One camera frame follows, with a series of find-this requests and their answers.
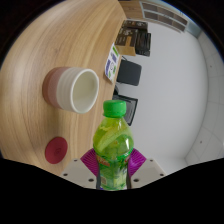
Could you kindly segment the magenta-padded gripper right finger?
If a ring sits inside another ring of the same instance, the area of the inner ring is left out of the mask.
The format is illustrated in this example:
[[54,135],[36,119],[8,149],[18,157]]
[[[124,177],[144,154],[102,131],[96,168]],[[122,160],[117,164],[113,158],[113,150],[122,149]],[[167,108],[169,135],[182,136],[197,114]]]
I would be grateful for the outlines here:
[[128,188],[141,188],[165,176],[165,172],[152,158],[147,159],[134,149],[128,162]]

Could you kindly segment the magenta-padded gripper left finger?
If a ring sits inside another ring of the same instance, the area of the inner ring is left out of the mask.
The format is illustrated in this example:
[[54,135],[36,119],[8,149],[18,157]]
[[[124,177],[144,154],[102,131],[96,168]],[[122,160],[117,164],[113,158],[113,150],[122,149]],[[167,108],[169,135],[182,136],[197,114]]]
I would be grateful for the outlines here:
[[90,149],[80,159],[73,159],[62,171],[61,177],[78,186],[96,189],[98,162],[95,151]]

